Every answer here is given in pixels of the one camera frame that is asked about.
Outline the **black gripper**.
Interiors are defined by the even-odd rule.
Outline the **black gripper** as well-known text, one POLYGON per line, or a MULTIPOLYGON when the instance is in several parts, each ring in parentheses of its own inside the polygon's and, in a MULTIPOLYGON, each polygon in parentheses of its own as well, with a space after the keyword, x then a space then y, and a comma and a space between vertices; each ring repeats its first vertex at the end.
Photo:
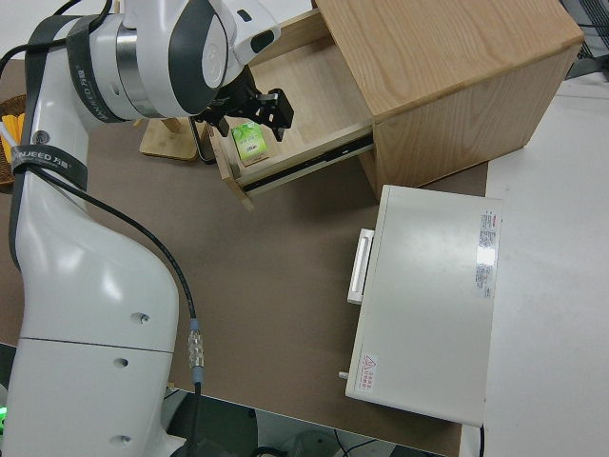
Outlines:
POLYGON ((234 80, 224 86, 207 108, 207 122, 223 137, 229 134, 226 117, 245 118, 268 127, 278 142, 284 139, 294 117, 292 108, 282 89, 269 93, 259 91, 252 81, 234 80))

